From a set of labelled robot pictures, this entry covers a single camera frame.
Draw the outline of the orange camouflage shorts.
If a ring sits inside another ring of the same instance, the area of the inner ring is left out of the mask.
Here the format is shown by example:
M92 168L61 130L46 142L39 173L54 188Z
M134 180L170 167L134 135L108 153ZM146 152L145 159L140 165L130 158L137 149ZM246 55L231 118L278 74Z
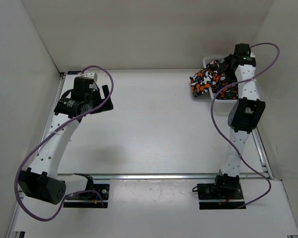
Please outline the orange camouflage shorts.
M207 92L215 95L225 86L235 83L237 79L228 68L230 60L231 55L211 60L204 68L189 77L192 95L198 97Z

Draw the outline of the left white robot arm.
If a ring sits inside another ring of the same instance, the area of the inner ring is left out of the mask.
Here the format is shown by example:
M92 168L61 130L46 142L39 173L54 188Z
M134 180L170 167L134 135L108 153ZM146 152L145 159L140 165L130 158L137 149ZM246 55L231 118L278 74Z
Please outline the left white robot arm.
M90 198L94 186L90 178L75 174L69 181L59 180L58 169L71 136L84 116L112 110L112 86L98 87L91 77L78 76L73 88L58 100L47 137L31 156L26 169L20 168L16 175L16 188L28 197L59 204L63 198L77 192L82 198Z

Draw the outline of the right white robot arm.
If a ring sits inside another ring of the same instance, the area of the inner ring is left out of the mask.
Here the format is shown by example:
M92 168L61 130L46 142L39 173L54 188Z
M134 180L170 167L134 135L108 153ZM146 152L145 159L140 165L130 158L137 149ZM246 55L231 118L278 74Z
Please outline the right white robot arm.
M266 106L260 100L256 82L252 78L255 75L256 59L250 46L243 43L235 45L234 54L226 60L228 66L225 72L238 82L238 99L228 115L230 144L213 186L213 192L218 198L225 198L239 189L240 156Z

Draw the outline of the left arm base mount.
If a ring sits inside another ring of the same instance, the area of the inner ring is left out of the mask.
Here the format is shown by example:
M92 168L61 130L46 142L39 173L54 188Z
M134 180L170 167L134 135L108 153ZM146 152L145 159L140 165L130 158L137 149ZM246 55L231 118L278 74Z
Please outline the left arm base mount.
M108 208L110 184L95 182L92 176L80 173L65 182L64 208Z

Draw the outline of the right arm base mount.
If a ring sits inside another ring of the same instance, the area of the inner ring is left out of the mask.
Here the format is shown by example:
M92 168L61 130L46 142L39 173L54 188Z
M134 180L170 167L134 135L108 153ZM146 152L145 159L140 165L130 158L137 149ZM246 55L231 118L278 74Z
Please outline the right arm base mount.
M224 189L219 191L213 183L199 183L192 188L197 193L200 210L231 210L245 209L241 185L235 190Z

